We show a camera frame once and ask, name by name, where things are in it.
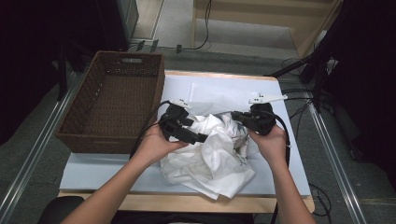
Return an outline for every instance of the white cloth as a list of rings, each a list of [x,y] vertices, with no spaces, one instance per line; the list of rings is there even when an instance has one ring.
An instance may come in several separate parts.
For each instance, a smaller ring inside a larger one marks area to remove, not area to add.
[[[204,143],[195,143],[161,160],[163,176],[174,184],[195,189],[212,199],[232,198],[254,176],[247,163],[247,129],[231,119],[230,113],[208,117],[192,116],[190,129],[205,133]]]

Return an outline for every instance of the black cable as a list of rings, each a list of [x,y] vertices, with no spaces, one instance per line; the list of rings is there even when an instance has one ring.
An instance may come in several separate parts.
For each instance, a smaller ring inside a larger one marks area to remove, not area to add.
[[[296,110],[296,112],[294,112],[294,114],[292,114],[291,116],[289,116],[289,119],[292,119],[292,118],[294,118],[294,116],[296,116],[296,115],[302,113],[302,112],[304,111],[304,108],[305,108],[307,105],[309,105],[309,104],[311,104],[311,101],[310,101],[310,100],[308,100],[303,106],[301,106],[300,108],[298,108],[298,109]]]
[[[135,142],[134,142],[134,147],[133,147],[132,150],[131,150],[131,154],[130,154],[130,156],[129,156],[129,159],[131,159],[132,156],[136,153],[137,148],[139,147],[140,142],[141,142],[141,140],[142,140],[143,134],[145,134],[146,130],[147,130],[148,128],[154,126],[154,124],[148,126],[148,125],[149,125],[149,121],[151,120],[152,116],[154,116],[154,114],[158,111],[158,109],[159,109],[162,105],[164,105],[164,104],[170,104],[170,102],[169,102],[169,101],[163,101],[163,102],[161,102],[160,104],[158,104],[158,105],[151,111],[151,114],[147,117],[145,123],[143,124],[143,127],[140,129],[139,135],[137,136],[137,138],[136,138],[136,140],[135,140]]]
[[[313,97],[294,97],[294,98],[288,98],[285,99],[285,101],[289,101],[289,100],[313,100]]]
[[[295,139],[296,139],[296,140],[297,140],[297,137],[298,137],[298,131],[299,131],[299,129],[300,129],[301,118],[303,117],[304,111],[309,107],[310,104],[311,104],[311,101],[307,102],[307,103],[304,105],[304,108],[303,108],[303,110],[302,110],[301,113],[300,113],[300,117],[298,118],[298,121],[297,121],[297,128],[296,128],[296,134],[295,134]]]
[[[187,48],[187,49],[184,49],[184,48],[174,48],[174,47],[161,47],[161,46],[158,46],[157,49],[180,49],[180,50],[198,50],[198,49],[201,49],[201,48],[206,44],[207,40],[209,39],[209,28],[208,28],[208,24],[209,24],[209,17],[210,17],[210,10],[211,10],[211,8],[212,8],[212,0],[209,0],[209,2],[207,3],[207,6],[206,6],[206,10],[205,10],[206,38],[205,38],[204,43],[202,43],[201,46],[199,46],[199,47],[197,47],[197,48]]]
[[[318,217],[327,217],[328,220],[329,220],[329,223],[332,224],[332,217],[331,217],[331,215],[330,215],[330,212],[332,211],[332,201],[330,200],[330,197],[329,197],[329,196],[327,195],[327,193],[326,193],[323,189],[321,189],[320,187],[318,187],[318,186],[316,186],[316,185],[313,185],[313,184],[309,184],[309,183],[308,183],[308,185],[309,185],[310,187],[315,188],[315,189],[318,191],[317,198],[318,198],[320,204],[323,206],[323,209],[325,210],[325,214],[319,214],[319,213],[316,213],[316,212],[314,212],[313,214],[314,214],[315,216],[318,216]],[[321,193],[326,197],[327,201],[329,202],[329,207],[327,207],[326,203],[323,202],[322,198],[320,197],[320,193],[319,193],[319,192],[321,192]]]
[[[288,128],[286,127],[285,122],[283,121],[283,119],[280,116],[278,116],[276,114],[271,114],[271,115],[274,116],[279,121],[279,123],[283,127],[283,130],[285,131],[285,134],[286,134],[286,158],[285,158],[285,160],[286,160],[286,164],[289,167],[289,164],[290,164],[290,136],[289,136]],[[278,213],[278,207],[277,207],[277,203],[276,203],[274,213],[271,218],[271,224],[275,224],[277,213]]]
[[[289,58],[289,59],[285,59],[285,60],[283,60],[282,63],[280,64],[280,67],[281,67],[282,69],[285,68],[285,67],[283,67],[283,64],[284,64],[285,62],[287,62],[287,61],[290,61],[290,60],[297,60],[297,61],[300,61],[300,59],[298,59],[298,58]],[[299,75],[301,74],[301,72],[300,72],[300,67],[298,67],[298,68],[296,68],[296,69],[297,69],[297,71],[299,72],[299,74],[295,74],[295,73],[292,73],[292,72],[288,72],[288,74],[293,75],[293,76],[299,76]]]
[[[283,94],[283,93],[299,92],[299,91],[306,92],[306,91],[312,91],[312,90],[307,90],[307,89],[304,89],[304,88],[300,88],[300,89],[297,88],[297,89],[285,89],[285,90],[282,90],[281,92]]]

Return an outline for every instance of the table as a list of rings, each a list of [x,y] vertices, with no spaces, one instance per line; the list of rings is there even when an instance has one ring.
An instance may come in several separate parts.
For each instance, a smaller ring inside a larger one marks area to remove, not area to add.
[[[205,18],[209,0],[194,0],[192,40],[196,19]],[[332,24],[341,0],[215,0],[210,20],[235,21],[289,27],[290,36],[300,58],[314,47],[323,30]]]
[[[239,88],[242,90],[252,90],[259,88],[261,93],[280,94],[278,82],[273,77],[251,77],[219,73],[197,73],[197,72],[182,72],[182,71],[165,71],[165,84],[163,89],[163,100],[175,99],[189,99],[190,89],[192,84],[206,84],[219,85],[228,88]],[[288,115],[284,102],[278,101],[272,103],[274,112],[278,114],[287,126],[290,127],[290,121],[287,119]],[[312,196],[310,195],[309,187],[307,186],[306,175],[304,167],[301,162],[300,155],[292,133],[290,134],[292,151],[290,155],[290,172],[296,182],[297,188],[303,195],[305,204],[310,212],[315,209]],[[184,186],[159,186],[158,179],[155,175],[160,175],[159,169],[155,166],[149,167],[145,173],[139,177],[130,194],[128,194],[120,206],[120,210],[134,210],[134,211],[167,211],[167,212],[221,212],[221,213],[272,213],[276,204],[275,190],[273,186],[271,171],[269,170],[266,161],[256,154],[251,154],[249,163],[257,174],[253,179],[243,188],[240,193],[232,199],[220,196],[216,201],[187,189]],[[91,164],[76,164],[76,158],[83,160],[83,158],[106,157],[109,165],[103,161]],[[118,169],[121,168],[122,163],[128,160],[129,155],[113,155],[118,159],[110,161],[111,155],[75,155],[72,154],[69,162],[66,164],[64,170],[64,177],[60,186],[59,196],[77,195],[83,198],[88,198],[91,193],[104,184]],[[88,183],[88,187],[84,187],[84,182],[88,176],[92,177],[95,174],[96,179],[100,181],[93,181],[95,183]],[[157,181],[153,184],[148,184],[148,181]]]

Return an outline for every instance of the brown woven basket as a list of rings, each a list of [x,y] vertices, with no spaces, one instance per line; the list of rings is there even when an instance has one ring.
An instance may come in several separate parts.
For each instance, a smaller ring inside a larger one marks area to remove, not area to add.
[[[56,136],[75,153],[129,154],[163,83],[161,54],[98,51]]]

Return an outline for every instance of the hand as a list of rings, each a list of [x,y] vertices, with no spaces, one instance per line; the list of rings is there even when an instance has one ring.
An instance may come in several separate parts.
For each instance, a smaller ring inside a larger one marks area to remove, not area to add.
[[[279,126],[275,125],[272,131],[265,136],[251,130],[248,130],[248,134],[259,146],[260,153],[268,161],[270,166],[285,161],[286,134]]]
[[[150,166],[152,163],[159,161],[168,153],[186,147],[188,143],[182,141],[169,142],[163,137],[163,131],[160,125],[156,124],[150,127],[133,158],[139,158],[140,161]]]

